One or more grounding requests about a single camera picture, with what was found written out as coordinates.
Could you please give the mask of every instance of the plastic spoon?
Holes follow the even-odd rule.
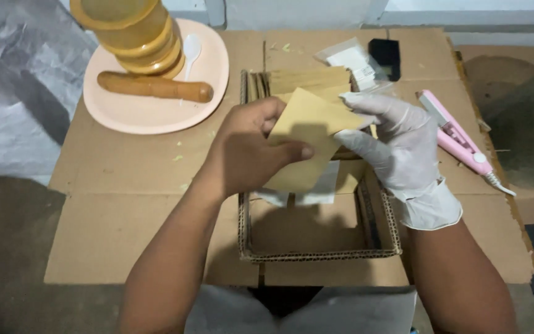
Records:
[[[187,38],[184,39],[183,52],[186,61],[184,80],[187,81],[189,80],[191,67],[193,67],[193,63],[197,60],[199,54],[201,53],[201,41],[199,40],[196,34],[190,34],[187,36]],[[179,105],[183,105],[182,99],[180,100]]]

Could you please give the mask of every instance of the plate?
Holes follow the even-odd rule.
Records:
[[[175,19],[182,41],[188,34],[201,40],[201,54],[193,63],[188,81],[205,81],[214,88],[208,103],[161,99],[159,97],[111,93],[98,85],[102,71],[126,72],[115,56],[99,46],[84,75],[84,102],[100,124],[124,133],[161,134],[189,128],[202,122],[217,108],[228,86],[230,72],[226,45],[212,28],[189,19]],[[184,81],[185,68],[174,78]]]

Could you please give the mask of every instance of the white latex glove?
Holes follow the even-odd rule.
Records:
[[[463,209],[438,171],[438,125],[428,113],[388,96],[340,96],[354,112],[375,116],[379,140],[358,130],[334,137],[371,164],[383,186],[401,201],[402,223],[427,231],[456,224]]]

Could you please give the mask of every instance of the pink device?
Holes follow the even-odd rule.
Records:
[[[500,180],[494,175],[494,169],[485,154],[481,153],[469,135],[464,132],[459,123],[432,92],[425,89],[417,95],[421,104],[434,117],[440,127],[438,129],[438,145],[485,178],[492,186],[504,193],[516,196],[515,192],[502,186]]]

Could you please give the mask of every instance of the stacked containers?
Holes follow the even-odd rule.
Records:
[[[129,72],[172,79],[182,70],[178,27],[160,0],[70,0],[70,10]]]

